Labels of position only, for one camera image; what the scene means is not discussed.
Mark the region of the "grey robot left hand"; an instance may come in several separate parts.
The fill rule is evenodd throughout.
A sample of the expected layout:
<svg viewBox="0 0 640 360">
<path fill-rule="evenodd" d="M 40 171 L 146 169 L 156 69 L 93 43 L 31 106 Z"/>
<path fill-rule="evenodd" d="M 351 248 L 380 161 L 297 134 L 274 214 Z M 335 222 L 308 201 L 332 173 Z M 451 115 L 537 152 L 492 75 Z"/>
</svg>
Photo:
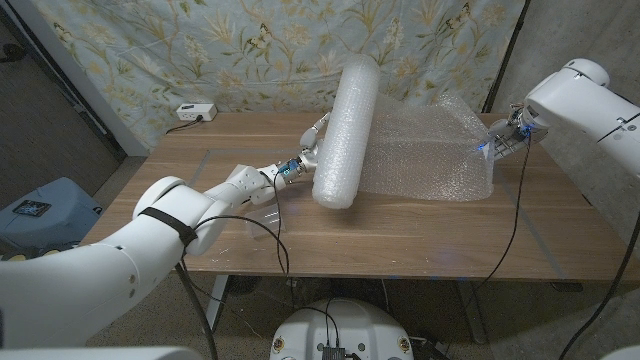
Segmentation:
<svg viewBox="0 0 640 360">
<path fill-rule="evenodd" d="M 330 116 L 330 112 L 326 113 L 307 129 L 300 138 L 301 152 L 279 167 L 278 173 L 285 182 L 292 182 L 305 173 L 313 173 L 315 171 L 323 144 L 323 140 L 319 137 L 319 132 L 329 122 Z"/>
</svg>

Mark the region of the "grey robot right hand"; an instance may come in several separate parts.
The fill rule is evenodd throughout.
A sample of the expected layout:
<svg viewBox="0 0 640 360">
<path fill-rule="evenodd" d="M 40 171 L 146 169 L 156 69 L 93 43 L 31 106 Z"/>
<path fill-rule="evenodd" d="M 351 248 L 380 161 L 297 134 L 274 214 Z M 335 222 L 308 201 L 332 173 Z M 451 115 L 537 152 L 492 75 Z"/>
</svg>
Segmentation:
<svg viewBox="0 0 640 360">
<path fill-rule="evenodd" d="M 547 134 L 547 128 L 539 127 L 530 119 L 523 103 L 512 104 L 509 116 L 495 121 L 488 128 L 481 148 L 491 145 L 493 158 L 499 160 L 531 147 Z"/>
</svg>

